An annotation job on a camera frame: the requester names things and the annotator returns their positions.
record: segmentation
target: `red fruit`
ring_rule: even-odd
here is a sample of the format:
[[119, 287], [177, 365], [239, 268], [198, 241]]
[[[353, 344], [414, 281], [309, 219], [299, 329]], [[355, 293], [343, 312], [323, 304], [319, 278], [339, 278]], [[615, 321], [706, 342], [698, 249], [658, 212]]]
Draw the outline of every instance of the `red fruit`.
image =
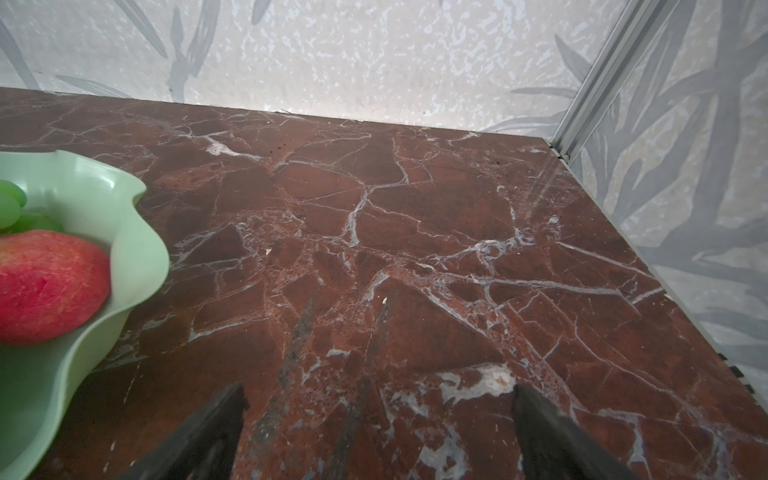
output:
[[0, 343], [26, 345], [78, 328], [109, 295], [109, 257], [66, 233], [0, 237]]

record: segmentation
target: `green fruit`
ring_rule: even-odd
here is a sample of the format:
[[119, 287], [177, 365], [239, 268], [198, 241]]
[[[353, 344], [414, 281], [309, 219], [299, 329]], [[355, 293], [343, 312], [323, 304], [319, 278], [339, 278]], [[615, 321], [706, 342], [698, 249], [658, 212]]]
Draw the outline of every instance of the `green fruit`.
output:
[[51, 230], [63, 232], [64, 228], [57, 221], [51, 220], [43, 214], [21, 215], [16, 223], [11, 225], [11, 233], [24, 233], [30, 230]]
[[16, 203], [23, 207], [27, 204], [27, 194], [18, 185], [7, 180], [0, 180], [0, 194], [6, 193], [16, 199]]
[[13, 225], [22, 214], [22, 206], [16, 199], [6, 192], [0, 192], [0, 228]]

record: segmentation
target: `green bowl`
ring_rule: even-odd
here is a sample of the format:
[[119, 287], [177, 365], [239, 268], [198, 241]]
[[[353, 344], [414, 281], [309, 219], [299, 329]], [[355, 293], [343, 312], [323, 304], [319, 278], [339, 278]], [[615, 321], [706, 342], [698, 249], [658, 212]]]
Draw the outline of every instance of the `green bowl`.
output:
[[78, 329], [32, 346], [0, 345], [0, 480], [26, 478], [53, 441], [74, 391], [109, 353], [131, 309], [168, 274], [163, 240], [134, 205], [147, 187], [109, 165], [66, 151], [0, 152], [0, 179], [27, 193], [67, 233], [109, 252], [112, 291]]

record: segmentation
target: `marble table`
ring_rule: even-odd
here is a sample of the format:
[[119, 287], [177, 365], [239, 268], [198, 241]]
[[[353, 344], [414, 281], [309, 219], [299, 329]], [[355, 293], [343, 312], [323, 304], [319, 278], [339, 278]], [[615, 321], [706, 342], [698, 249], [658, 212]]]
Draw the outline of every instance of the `marble table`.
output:
[[543, 140], [0, 90], [0, 144], [148, 187], [171, 272], [32, 478], [113, 478], [232, 382], [233, 478], [523, 478], [531, 382], [645, 478], [765, 478], [768, 416]]

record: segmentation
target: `wallpaper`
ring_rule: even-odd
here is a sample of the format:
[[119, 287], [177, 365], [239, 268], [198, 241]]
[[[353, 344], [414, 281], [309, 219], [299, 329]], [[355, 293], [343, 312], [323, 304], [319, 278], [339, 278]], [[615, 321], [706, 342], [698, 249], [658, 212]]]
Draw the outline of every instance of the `wallpaper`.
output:
[[768, 406], [768, 2], [681, 0], [572, 165]]
[[0, 85], [546, 134], [626, 4], [5, 0]]

